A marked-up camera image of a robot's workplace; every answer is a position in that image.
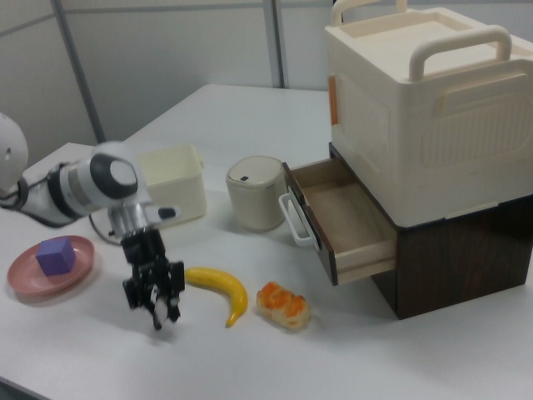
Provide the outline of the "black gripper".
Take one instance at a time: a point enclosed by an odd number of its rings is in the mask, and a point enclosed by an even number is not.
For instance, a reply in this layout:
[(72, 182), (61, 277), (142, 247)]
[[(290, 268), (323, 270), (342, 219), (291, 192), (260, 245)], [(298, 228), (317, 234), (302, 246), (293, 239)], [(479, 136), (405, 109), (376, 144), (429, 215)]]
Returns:
[(132, 276), (122, 282), (128, 306), (131, 309), (151, 310), (150, 288), (157, 288), (166, 296), (167, 318), (175, 323), (181, 316), (180, 294), (185, 289), (184, 265), (170, 262), (157, 229), (135, 232), (121, 240), (127, 262), (132, 267)]

